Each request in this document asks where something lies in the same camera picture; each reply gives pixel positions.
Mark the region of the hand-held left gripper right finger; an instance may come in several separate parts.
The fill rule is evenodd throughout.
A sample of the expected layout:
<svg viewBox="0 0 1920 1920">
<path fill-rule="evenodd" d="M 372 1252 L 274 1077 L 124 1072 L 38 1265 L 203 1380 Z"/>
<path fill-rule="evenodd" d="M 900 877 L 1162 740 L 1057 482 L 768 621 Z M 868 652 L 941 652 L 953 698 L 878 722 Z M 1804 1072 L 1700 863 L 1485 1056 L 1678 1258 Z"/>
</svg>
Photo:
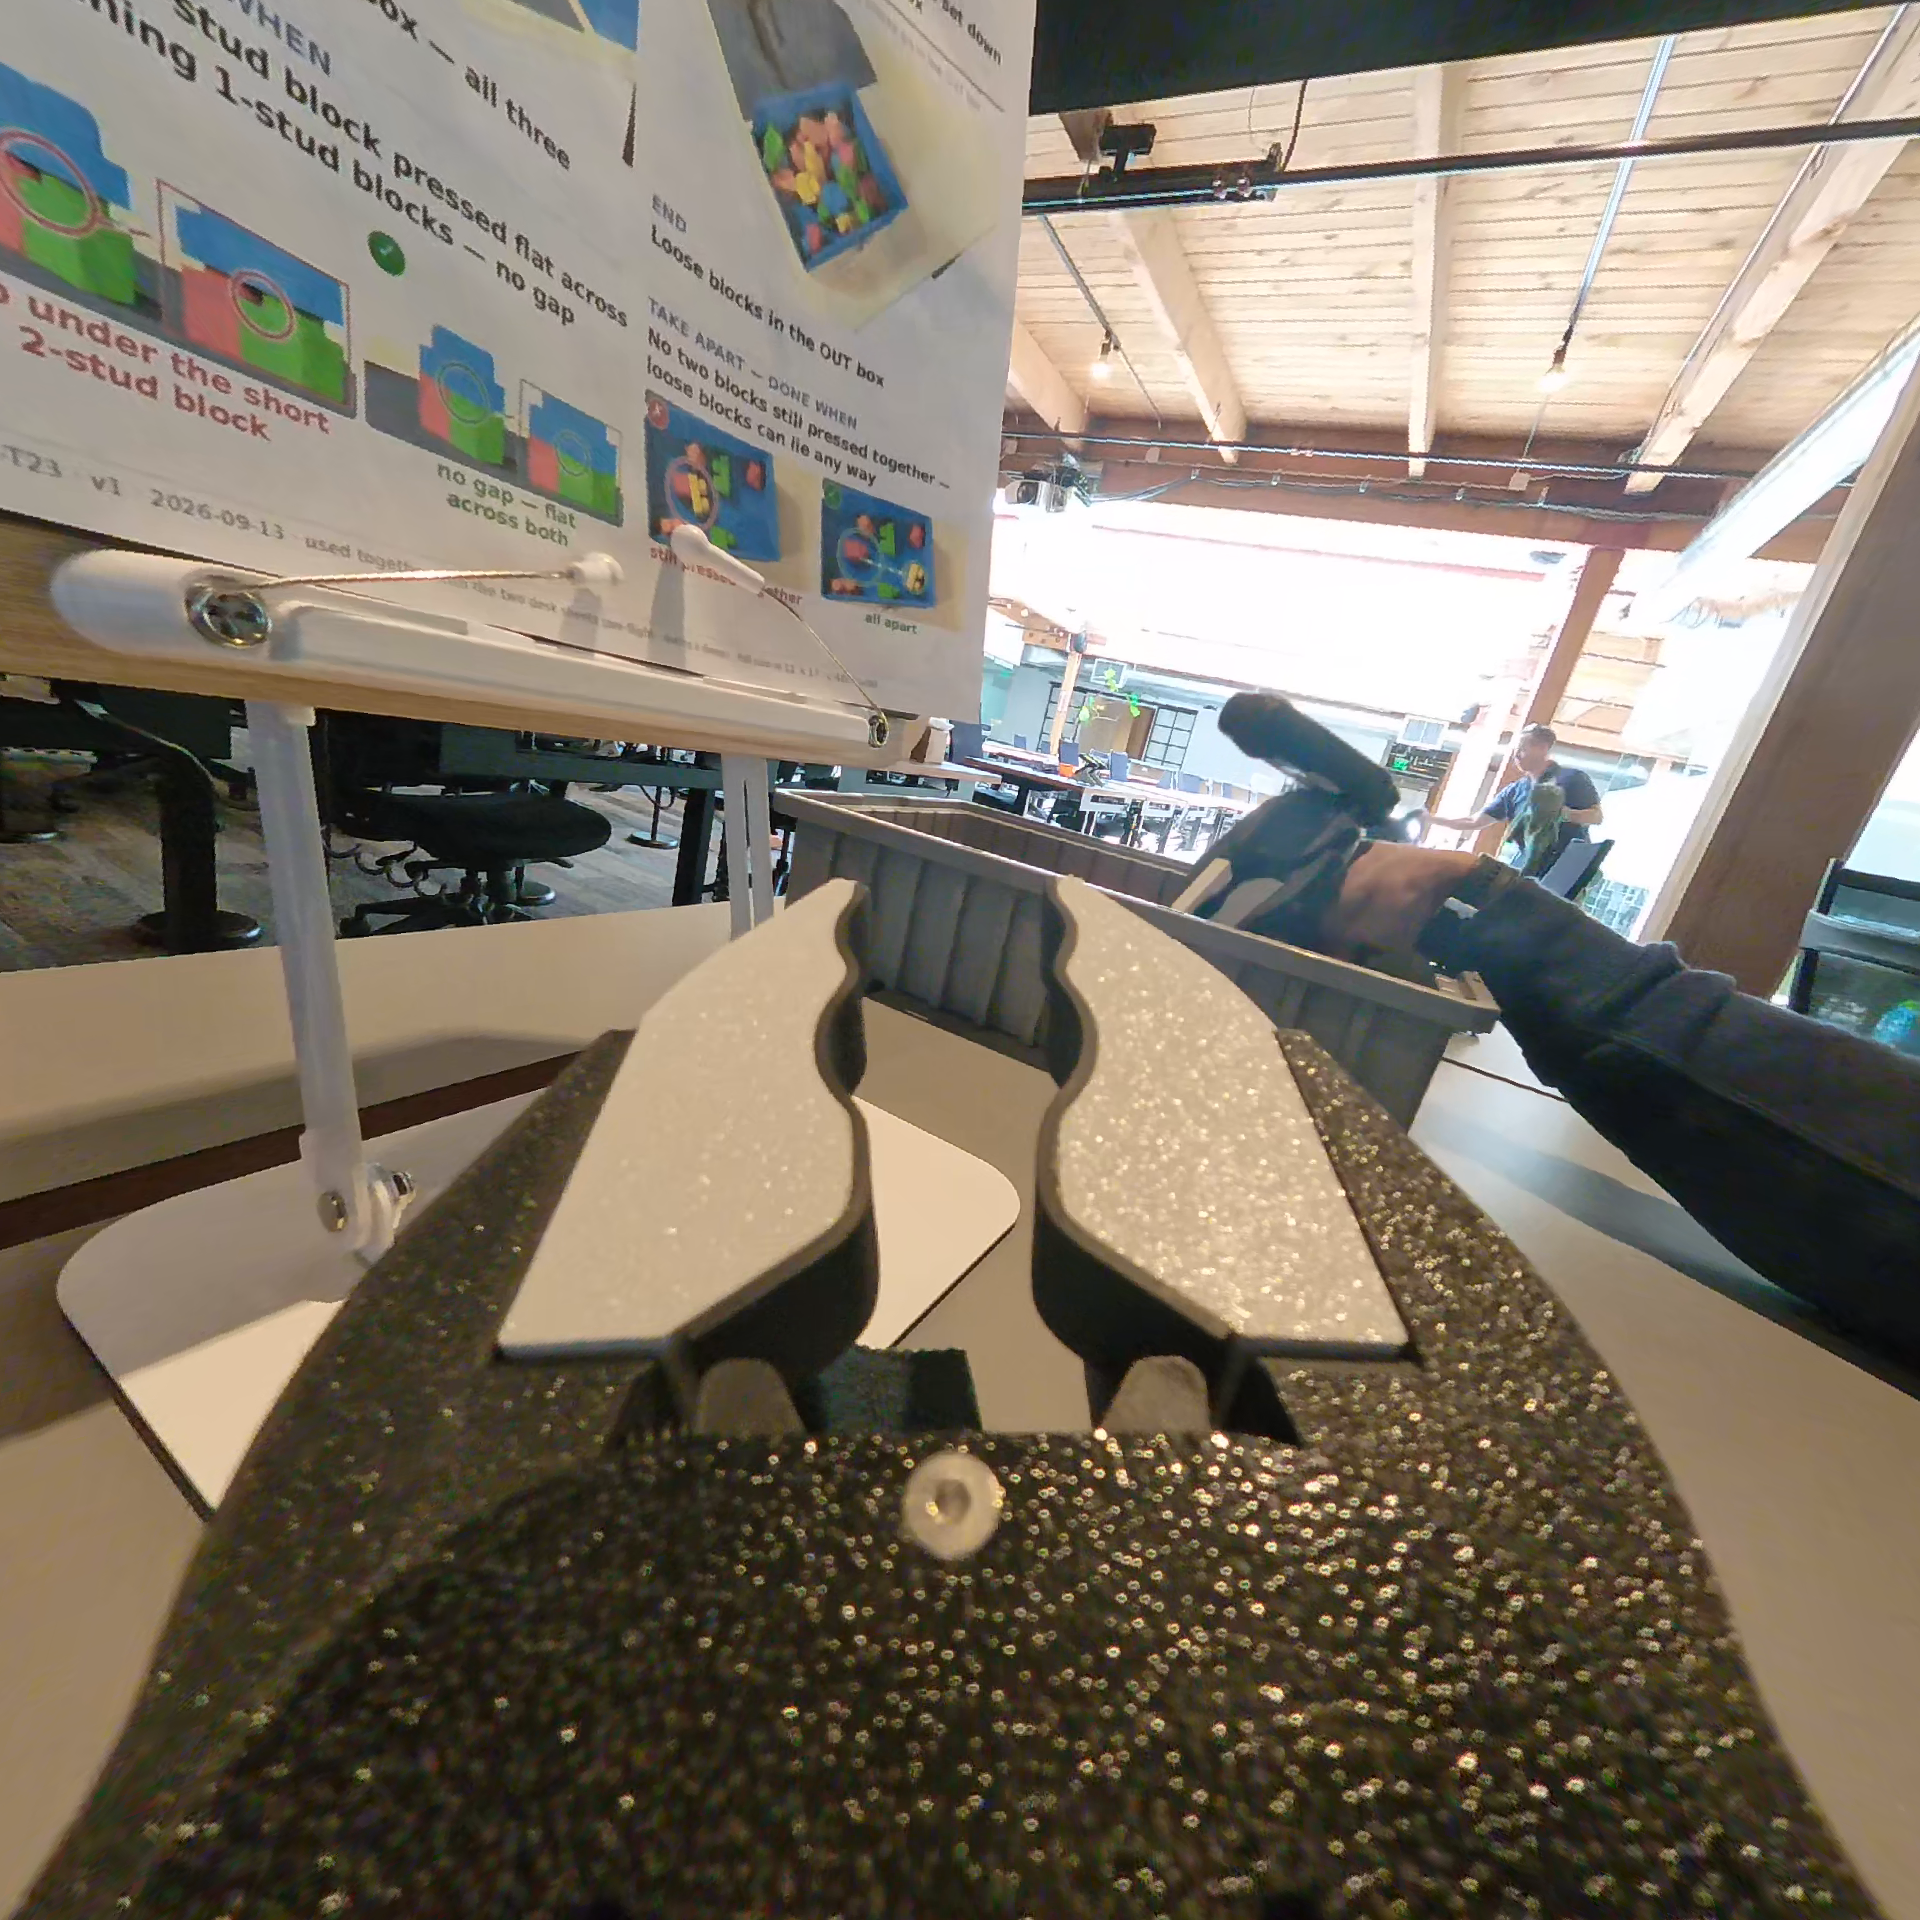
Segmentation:
<svg viewBox="0 0 1920 1920">
<path fill-rule="evenodd" d="M 1411 1357 L 1281 1030 L 1084 879 L 1049 884 L 1033 1297 L 1108 1432 L 1290 1432 L 1268 1359 Z"/>
</svg>

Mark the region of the paper instruction sheet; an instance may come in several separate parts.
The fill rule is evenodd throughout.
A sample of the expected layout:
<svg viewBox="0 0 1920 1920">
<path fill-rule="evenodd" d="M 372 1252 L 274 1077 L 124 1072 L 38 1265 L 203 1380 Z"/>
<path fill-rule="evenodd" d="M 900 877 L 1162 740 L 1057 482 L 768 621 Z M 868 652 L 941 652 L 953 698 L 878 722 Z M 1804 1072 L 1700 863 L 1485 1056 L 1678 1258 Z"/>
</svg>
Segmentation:
<svg viewBox="0 0 1920 1920">
<path fill-rule="evenodd" d="M 1036 26 L 5 4 L 5 512 L 971 717 Z"/>
</svg>

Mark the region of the grey plastic bin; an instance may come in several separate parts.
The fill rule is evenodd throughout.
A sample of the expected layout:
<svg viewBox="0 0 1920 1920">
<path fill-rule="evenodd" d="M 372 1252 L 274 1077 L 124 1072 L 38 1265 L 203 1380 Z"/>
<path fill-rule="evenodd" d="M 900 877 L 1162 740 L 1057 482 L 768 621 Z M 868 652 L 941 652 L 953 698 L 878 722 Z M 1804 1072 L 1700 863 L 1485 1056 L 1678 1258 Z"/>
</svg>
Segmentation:
<svg viewBox="0 0 1920 1920">
<path fill-rule="evenodd" d="M 1307 1033 L 1396 1120 L 1413 1122 L 1454 1036 L 1488 1033 L 1497 1000 L 1477 977 L 1411 982 L 1246 928 L 1174 913 L 1182 861 L 1113 848 L 974 801 L 888 789 L 784 789 L 796 824 L 788 896 L 827 879 L 868 890 L 867 970 L 882 996 L 1032 1065 L 1048 1042 L 1043 905 L 1057 874 L 1133 905 L 1197 950 L 1276 1026 Z"/>
</svg>

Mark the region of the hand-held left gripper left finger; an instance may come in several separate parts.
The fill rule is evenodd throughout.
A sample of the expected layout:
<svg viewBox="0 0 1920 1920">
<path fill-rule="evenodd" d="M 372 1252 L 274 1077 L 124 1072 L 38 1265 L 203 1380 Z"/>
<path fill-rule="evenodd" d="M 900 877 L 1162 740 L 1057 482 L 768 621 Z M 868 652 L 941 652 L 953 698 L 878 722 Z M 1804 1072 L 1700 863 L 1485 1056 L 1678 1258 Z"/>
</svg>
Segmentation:
<svg viewBox="0 0 1920 1920">
<path fill-rule="evenodd" d="M 506 1311 L 506 1359 L 646 1357 L 684 1407 L 717 1362 L 800 1386 L 878 1302 L 859 941 L 829 879 L 640 1018 Z"/>
</svg>

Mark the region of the black ceiling panel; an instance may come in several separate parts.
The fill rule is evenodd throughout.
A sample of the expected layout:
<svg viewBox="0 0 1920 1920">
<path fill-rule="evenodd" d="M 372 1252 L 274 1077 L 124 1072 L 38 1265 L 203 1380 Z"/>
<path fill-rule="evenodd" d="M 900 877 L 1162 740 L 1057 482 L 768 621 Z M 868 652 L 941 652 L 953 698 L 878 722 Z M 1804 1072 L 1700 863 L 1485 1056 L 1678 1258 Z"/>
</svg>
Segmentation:
<svg viewBox="0 0 1920 1920">
<path fill-rule="evenodd" d="M 1041 2 L 1029 110 L 1853 10 L 1853 2 Z"/>
</svg>

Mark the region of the wooden post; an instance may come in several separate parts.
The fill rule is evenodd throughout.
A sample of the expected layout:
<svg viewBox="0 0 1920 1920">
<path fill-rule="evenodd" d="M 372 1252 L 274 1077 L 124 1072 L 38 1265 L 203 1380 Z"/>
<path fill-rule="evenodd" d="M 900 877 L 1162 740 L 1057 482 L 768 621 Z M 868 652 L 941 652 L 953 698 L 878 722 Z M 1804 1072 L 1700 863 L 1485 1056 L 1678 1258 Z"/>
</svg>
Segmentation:
<svg viewBox="0 0 1920 1920">
<path fill-rule="evenodd" d="M 1781 649 L 1648 911 L 1645 936 L 1773 994 L 1817 884 L 1917 716 L 1917 376 L 1830 529 Z"/>
</svg>

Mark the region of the white ledge bar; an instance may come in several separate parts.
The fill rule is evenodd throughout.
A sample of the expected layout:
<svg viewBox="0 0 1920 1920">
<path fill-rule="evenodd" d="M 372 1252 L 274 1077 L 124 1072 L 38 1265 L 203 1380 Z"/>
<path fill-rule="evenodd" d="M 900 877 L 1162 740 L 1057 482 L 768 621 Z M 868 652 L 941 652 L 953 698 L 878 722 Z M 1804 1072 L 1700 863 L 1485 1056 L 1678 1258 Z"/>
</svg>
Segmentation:
<svg viewBox="0 0 1920 1920">
<path fill-rule="evenodd" d="M 603 656 L 315 583 L 256 583 L 193 559 L 94 549 L 54 567 L 50 599 L 88 641 L 140 660 L 315 681 L 592 734 L 838 760 L 905 754 L 918 725 L 865 703 Z"/>
</svg>

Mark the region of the black mesh office chair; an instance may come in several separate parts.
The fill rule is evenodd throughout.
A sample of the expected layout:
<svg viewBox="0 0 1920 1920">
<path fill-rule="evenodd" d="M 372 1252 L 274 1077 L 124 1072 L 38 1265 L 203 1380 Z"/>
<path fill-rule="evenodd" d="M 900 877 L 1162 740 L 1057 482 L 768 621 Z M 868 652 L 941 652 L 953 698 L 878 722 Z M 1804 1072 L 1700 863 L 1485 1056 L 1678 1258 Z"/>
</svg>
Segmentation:
<svg viewBox="0 0 1920 1920">
<path fill-rule="evenodd" d="M 1788 1005 L 1802 1016 L 1915 1058 L 1915 879 L 1830 861 L 1804 924 Z"/>
</svg>

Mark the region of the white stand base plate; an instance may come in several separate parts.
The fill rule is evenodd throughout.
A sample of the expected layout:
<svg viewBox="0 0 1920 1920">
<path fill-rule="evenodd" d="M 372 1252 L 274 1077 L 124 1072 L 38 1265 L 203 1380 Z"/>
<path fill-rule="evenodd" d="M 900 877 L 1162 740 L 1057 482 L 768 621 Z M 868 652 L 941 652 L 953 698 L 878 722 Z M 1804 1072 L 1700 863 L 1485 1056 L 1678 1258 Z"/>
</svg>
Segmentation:
<svg viewBox="0 0 1920 1920">
<path fill-rule="evenodd" d="M 859 1098 L 872 1134 L 878 1302 L 859 1341 L 896 1343 L 1014 1225 L 1018 1188 L 988 1160 Z M 97 1231 L 58 1301 L 201 1513 L 356 1276 L 283 1162 L 187 1191 Z"/>
</svg>

